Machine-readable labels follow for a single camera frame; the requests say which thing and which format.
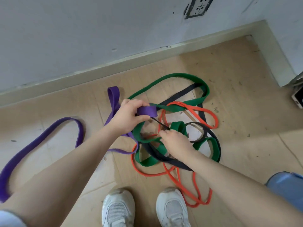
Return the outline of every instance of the electrical outlet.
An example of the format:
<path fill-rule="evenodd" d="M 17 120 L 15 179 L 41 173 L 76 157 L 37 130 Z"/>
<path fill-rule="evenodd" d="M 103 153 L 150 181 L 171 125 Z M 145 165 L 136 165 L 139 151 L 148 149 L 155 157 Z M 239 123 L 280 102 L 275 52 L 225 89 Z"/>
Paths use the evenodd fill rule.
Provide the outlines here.
<path fill-rule="evenodd" d="M 213 0 L 192 0 L 184 15 L 185 19 L 203 16 Z"/>

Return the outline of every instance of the forearm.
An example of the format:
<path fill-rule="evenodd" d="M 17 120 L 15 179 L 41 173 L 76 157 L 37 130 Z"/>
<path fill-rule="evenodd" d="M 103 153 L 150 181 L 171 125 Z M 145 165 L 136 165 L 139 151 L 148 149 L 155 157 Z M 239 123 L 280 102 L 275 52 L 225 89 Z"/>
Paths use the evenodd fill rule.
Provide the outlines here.
<path fill-rule="evenodd" d="M 60 226 L 119 134 L 111 126 L 30 179 L 1 207 L 28 226 Z"/>
<path fill-rule="evenodd" d="M 246 226 L 301 226 L 302 214 L 264 185 L 199 152 L 184 163 L 203 177 Z"/>

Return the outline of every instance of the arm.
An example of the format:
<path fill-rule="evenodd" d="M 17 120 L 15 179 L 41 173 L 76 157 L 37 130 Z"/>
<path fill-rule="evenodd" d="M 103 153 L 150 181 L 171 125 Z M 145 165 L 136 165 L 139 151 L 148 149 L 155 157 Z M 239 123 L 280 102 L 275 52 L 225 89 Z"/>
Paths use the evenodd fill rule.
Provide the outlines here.
<path fill-rule="evenodd" d="M 207 158 L 177 131 L 159 135 L 169 153 L 205 179 L 246 226 L 302 226 L 303 215 L 266 186 Z"/>
<path fill-rule="evenodd" d="M 148 104 L 142 100 L 124 100 L 106 126 L 35 175 L 1 209 L 16 214 L 28 227 L 59 227 L 112 143 L 150 118 L 146 115 L 134 116 L 141 106 Z"/>

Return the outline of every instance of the white sneaker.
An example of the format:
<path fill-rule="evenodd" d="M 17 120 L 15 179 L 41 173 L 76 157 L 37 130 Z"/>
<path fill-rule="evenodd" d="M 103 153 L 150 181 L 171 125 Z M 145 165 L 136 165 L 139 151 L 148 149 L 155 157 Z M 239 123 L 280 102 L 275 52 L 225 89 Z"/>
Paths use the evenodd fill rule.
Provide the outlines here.
<path fill-rule="evenodd" d="M 190 227 L 185 201 L 177 188 L 169 187 L 159 194 L 156 211 L 162 227 Z"/>
<path fill-rule="evenodd" d="M 135 204 L 131 193 L 117 189 L 108 194 L 102 206 L 103 227 L 131 227 L 134 225 Z"/>

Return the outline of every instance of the hand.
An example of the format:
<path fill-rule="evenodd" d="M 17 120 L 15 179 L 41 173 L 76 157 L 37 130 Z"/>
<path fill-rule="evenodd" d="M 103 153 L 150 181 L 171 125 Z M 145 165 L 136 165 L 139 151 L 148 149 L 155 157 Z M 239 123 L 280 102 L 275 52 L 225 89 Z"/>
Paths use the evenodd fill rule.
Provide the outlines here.
<path fill-rule="evenodd" d="M 188 138 L 176 130 L 162 130 L 159 135 L 167 151 L 180 161 L 183 161 L 186 156 L 191 156 L 193 152 L 197 152 Z"/>
<path fill-rule="evenodd" d="M 149 104 L 141 99 L 124 99 L 108 125 L 112 126 L 119 135 L 131 132 L 137 124 L 150 119 L 148 115 L 135 116 L 141 106 L 149 106 Z"/>

